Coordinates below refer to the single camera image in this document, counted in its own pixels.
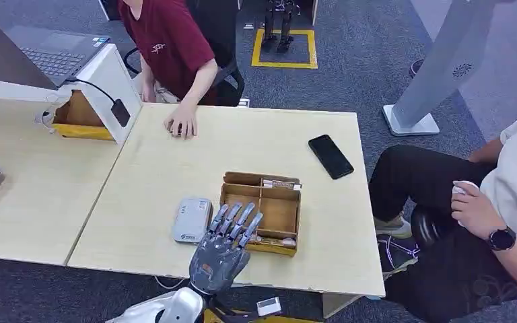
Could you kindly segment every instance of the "red t-shirt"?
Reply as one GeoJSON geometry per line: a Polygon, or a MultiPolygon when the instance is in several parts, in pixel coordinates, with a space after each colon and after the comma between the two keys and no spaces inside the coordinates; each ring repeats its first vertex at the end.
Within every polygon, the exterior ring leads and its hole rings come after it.
{"type": "MultiPolygon", "coordinates": [[[[119,5],[126,30],[153,76],[181,100],[191,88],[197,71],[215,58],[184,1],[143,0],[139,20],[122,0],[119,5]]],[[[214,104],[212,91],[202,103],[214,104]]]]}

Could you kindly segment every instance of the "black smartphone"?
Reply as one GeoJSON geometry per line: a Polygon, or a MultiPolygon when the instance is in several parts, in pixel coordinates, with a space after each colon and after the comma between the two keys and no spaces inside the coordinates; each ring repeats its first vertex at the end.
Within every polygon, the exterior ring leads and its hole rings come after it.
{"type": "Polygon", "coordinates": [[[311,139],[308,145],[333,180],[353,172],[353,166],[330,136],[322,135],[311,139]]]}

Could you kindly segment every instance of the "black pants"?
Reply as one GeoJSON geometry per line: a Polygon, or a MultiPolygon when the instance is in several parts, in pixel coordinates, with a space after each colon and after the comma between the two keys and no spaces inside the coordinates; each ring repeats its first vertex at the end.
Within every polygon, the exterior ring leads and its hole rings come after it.
{"type": "Polygon", "coordinates": [[[394,219],[410,198],[435,210],[447,236],[419,255],[419,262],[389,278],[386,299],[428,322],[453,318],[517,298],[517,283],[489,246],[451,218],[454,180],[478,186],[494,165],[474,164],[412,146],[394,146],[380,156],[370,181],[374,216],[394,219]]]}

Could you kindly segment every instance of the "black office chair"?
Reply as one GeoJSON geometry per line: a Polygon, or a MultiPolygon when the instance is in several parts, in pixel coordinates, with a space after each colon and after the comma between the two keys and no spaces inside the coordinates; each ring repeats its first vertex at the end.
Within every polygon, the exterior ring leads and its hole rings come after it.
{"type": "Polygon", "coordinates": [[[417,205],[411,214],[411,232],[421,250],[429,248],[458,226],[453,219],[435,217],[435,212],[417,205]]]}
{"type": "MultiPolygon", "coordinates": [[[[187,0],[193,19],[215,54],[219,72],[213,82],[217,89],[218,106],[237,106],[244,91],[244,79],[239,71],[236,58],[236,16],[239,11],[237,0],[187,0]],[[231,76],[236,87],[228,81],[231,76]]],[[[126,67],[139,74],[128,62],[137,48],[124,56],[126,67]]]]}

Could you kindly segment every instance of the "light wood tabletop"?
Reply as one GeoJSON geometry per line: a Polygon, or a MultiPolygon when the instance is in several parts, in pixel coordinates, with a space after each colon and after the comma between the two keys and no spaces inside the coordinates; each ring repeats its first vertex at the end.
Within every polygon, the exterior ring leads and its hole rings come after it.
{"type": "Polygon", "coordinates": [[[215,210],[225,172],[299,178],[298,252],[252,252],[237,283],[384,295],[357,117],[354,113],[200,107],[199,136],[163,128],[175,106],[146,104],[69,260],[69,266],[187,277],[194,245],[171,229],[181,199],[215,210]],[[328,134],[355,168],[332,180],[308,140],[328,134]]]}
{"type": "Polygon", "coordinates": [[[50,135],[49,105],[0,100],[0,258],[65,264],[120,151],[50,135]]]}

